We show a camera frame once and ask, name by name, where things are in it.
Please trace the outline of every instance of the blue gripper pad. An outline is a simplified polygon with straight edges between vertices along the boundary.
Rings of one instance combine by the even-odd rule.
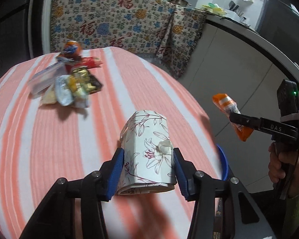
[[[182,195],[184,196],[184,198],[187,200],[189,197],[187,179],[174,151],[173,154],[174,154],[174,163],[175,163],[175,174],[179,185],[179,189]]]
[[[116,158],[113,171],[107,183],[107,192],[105,195],[107,200],[111,200],[111,198],[114,196],[116,192],[117,184],[119,183],[122,168],[123,168],[123,162],[124,162],[124,150],[121,148]]]

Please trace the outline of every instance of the human hand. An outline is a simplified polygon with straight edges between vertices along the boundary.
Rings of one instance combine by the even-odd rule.
[[[276,156],[275,146],[273,143],[268,148],[268,151],[270,152],[268,175],[273,183],[277,183],[279,179],[283,179],[286,176],[284,170],[281,169],[281,163],[294,165],[297,159],[297,154],[294,152],[281,152],[279,156]],[[290,198],[293,198],[297,195],[299,195],[299,159],[288,191],[288,196]]]

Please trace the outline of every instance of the blue bowl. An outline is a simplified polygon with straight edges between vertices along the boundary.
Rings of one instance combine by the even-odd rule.
[[[217,145],[217,147],[220,156],[220,162],[222,163],[222,180],[225,181],[228,177],[229,165],[225,153],[219,145]]]

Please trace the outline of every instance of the clear plastic package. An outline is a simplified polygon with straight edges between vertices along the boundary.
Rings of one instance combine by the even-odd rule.
[[[63,62],[57,62],[46,69],[36,73],[28,82],[28,86],[33,95],[52,85],[58,76],[66,75]]]

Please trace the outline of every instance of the candy pile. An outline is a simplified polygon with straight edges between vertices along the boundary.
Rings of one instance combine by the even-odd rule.
[[[89,94],[102,89],[102,84],[88,69],[103,62],[96,57],[81,57],[81,46],[76,41],[68,41],[63,51],[56,57],[57,63],[35,74],[28,83],[33,95],[48,87],[42,96],[42,104],[60,103],[76,108],[89,106]]]

